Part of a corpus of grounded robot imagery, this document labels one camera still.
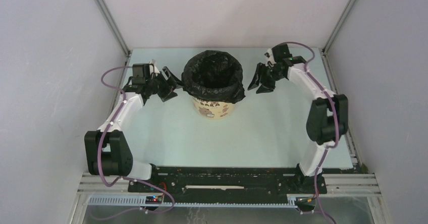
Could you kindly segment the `black trash bag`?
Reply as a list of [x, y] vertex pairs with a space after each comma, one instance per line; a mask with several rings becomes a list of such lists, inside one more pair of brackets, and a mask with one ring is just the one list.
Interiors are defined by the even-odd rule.
[[193, 56], [181, 74], [183, 89], [205, 101], [238, 103], [245, 97], [243, 68], [228, 52], [205, 50]]

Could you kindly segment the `yellow capybara trash bin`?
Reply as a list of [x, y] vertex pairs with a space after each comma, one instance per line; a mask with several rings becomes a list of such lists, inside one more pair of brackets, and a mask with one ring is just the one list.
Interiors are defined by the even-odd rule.
[[196, 97], [191, 97], [197, 113], [207, 119], [218, 120], [229, 116], [236, 105], [222, 101], [206, 101]]

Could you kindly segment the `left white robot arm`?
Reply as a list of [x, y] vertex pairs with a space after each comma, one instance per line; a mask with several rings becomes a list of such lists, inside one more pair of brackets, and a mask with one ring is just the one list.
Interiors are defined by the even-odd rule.
[[168, 67], [159, 70], [154, 60], [130, 68], [132, 75], [123, 88], [114, 87], [120, 97], [108, 119], [84, 136], [87, 165], [91, 175], [140, 179], [140, 186], [153, 192], [159, 187], [159, 177], [152, 174], [152, 164], [133, 158], [125, 130], [152, 95], [163, 102], [170, 100], [182, 82]]

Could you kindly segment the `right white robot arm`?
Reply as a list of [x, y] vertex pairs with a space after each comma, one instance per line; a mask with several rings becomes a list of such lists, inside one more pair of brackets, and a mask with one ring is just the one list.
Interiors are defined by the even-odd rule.
[[297, 86], [311, 103], [306, 121], [306, 132], [311, 143], [298, 164], [294, 188], [301, 193], [308, 192], [322, 173], [324, 161], [330, 149], [336, 148], [340, 138], [348, 131], [348, 98], [325, 87], [310, 71], [309, 62], [314, 60], [314, 50], [309, 50], [310, 59], [293, 56], [289, 42], [283, 42], [268, 49], [264, 54], [266, 63], [258, 63], [248, 90], [256, 93], [270, 93], [276, 82], [286, 79]]

